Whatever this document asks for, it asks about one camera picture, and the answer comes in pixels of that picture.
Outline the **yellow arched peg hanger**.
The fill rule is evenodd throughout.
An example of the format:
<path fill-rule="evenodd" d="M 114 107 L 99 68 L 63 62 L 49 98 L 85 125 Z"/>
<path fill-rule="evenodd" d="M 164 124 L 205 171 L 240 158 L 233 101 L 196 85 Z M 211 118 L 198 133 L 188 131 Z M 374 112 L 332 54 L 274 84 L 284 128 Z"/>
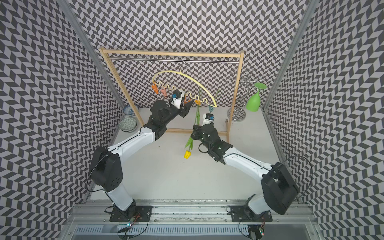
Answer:
<path fill-rule="evenodd" d="M 169 88 L 171 88 L 172 90 L 175 90 L 177 87 L 175 87 L 175 86 L 172 86 L 172 85 L 169 85 L 169 84 L 165 84 L 165 83 L 163 83 L 162 81 L 159 81 L 159 82 L 156 82 L 156 80 L 155 80 L 155 78 L 157 77 L 157 76 L 159 76 L 160 74 L 165 74 L 165 73 L 172 73 L 172 74 L 176 74 L 176 75 L 180 75 L 180 76 L 183 76 L 184 78 L 186 78 L 186 79 L 188 79 L 189 81 L 191 81 L 191 82 L 193 82 L 193 83 L 195 83 L 197 86 L 199 86 L 200 88 L 201 88 L 201 90 L 203 90 L 209 97 L 210 97 L 210 99 L 212 100 L 212 102 L 213 102 L 213 104 L 211 105 L 211 104 L 209 104 L 209 101 L 208 101 L 208 99 L 207 98 L 203 98 L 203 99 L 200 99 L 200 96 L 199 95 L 195 95 L 195 96 L 193 96 L 192 94 L 191 94 L 191 92 L 187 92 L 187 95 L 188 96 L 190 96 L 190 98 L 191 99 L 193 99 L 193 100 L 198 100 L 198 101 L 200 101 L 201 103 L 205 103 L 205 104 L 207 104 L 208 106 L 210 106 L 210 107 L 213 107 L 213 108 L 217 108 L 218 107 L 218 105 L 217 105 L 217 102 L 216 102 L 216 99 L 214 98 L 214 96 L 200 83 L 200 82 L 198 82 L 197 80 L 195 80 L 194 78 L 192 78 L 191 76 L 189 76 L 189 75 L 186 75 L 186 74 L 184 74 L 184 73 L 182 73 L 182 72 L 177 72 L 177 71 L 161 71 L 161 72 L 158 72 L 158 73 L 156 73 L 156 74 L 154 74 L 153 75 L 153 77 L 152 77 L 152 83 L 154 84 L 154 85 L 160 85 L 162 88 L 164 88 L 164 89 L 169 89 Z"/>

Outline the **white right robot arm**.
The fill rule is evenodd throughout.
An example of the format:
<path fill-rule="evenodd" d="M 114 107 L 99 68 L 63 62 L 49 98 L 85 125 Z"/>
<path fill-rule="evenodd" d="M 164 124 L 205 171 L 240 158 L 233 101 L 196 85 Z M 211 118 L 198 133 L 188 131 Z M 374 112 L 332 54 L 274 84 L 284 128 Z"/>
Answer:
<path fill-rule="evenodd" d="M 298 197 L 298 184 L 285 164 L 264 163 L 242 153 L 221 140 L 213 123 L 194 125 L 191 137 L 200 141 L 207 148 L 206 153 L 216 162 L 242 171 L 261 186 L 244 205 L 248 219 L 253 220 L 269 211 L 284 215 Z"/>

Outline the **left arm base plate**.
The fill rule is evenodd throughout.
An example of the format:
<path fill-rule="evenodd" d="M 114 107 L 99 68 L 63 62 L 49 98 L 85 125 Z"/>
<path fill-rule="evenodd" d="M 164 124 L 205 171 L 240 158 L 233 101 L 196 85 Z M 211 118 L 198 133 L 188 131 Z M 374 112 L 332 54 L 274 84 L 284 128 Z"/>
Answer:
<path fill-rule="evenodd" d="M 129 222 L 131 218 L 136 218 L 136 222 L 147 223 L 152 215 L 152 206 L 134 206 L 131 205 L 127 210 L 122 211 L 114 206 L 112 213 L 110 215 L 110 222 L 119 222 L 125 223 Z"/>

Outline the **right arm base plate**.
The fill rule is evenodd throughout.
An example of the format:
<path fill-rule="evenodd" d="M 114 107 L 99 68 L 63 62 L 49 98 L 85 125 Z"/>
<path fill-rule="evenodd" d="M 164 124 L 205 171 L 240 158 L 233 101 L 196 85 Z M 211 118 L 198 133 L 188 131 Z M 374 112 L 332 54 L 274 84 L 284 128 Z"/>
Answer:
<path fill-rule="evenodd" d="M 226 211 L 231 215 L 232 222 L 255 222 L 255 223 L 269 223 L 273 221 L 270 211 L 263 212 L 262 214 L 255 214 L 249 207 L 245 206 L 228 206 Z"/>

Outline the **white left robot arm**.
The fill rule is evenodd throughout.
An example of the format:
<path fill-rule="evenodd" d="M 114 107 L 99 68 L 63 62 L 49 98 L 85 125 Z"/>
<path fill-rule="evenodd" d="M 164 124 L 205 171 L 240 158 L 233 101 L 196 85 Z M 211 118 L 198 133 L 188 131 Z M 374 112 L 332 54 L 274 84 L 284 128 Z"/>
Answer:
<path fill-rule="evenodd" d="M 122 181 L 128 176 L 123 172 L 125 163 L 143 147 L 157 141 L 167 130 L 167 125 L 177 116 L 188 115 L 193 101 L 181 102 L 177 108 L 171 101 L 156 101 L 150 108 L 148 122 L 133 136 L 110 147 L 97 147 L 93 153 L 89 180 L 100 186 L 120 212 L 128 212 L 136 204 Z"/>

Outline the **yellow tulip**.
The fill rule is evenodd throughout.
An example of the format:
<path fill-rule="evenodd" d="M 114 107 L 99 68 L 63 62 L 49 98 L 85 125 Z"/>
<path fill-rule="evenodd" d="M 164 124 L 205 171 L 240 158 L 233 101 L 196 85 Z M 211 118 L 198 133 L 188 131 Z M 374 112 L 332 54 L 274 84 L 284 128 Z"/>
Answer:
<path fill-rule="evenodd" d="M 198 96 L 196 97 L 196 99 L 194 100 L 195 104 L 197 105 L 197 110 L 196 110 L 196 116 L 195 116 L 195 121 L 194 121 L 194 125 L 199 125 L 200 124 L 200 107 L 201 107 L 201 100 L 200 100 L 200 97 L 202 96 L 202 88 L 199 87 L 199 94 Z M 188 148 L 185 152 L 185 155 L 184 155 L 184 158 L 185 159 L 188 159 L 191 155 L 192 155 L 192 150 L 193 150 L 193 146 L 194 146 L 194 132 L 191 133 L 186 145 L 185 145 L 185 148 Z"/>

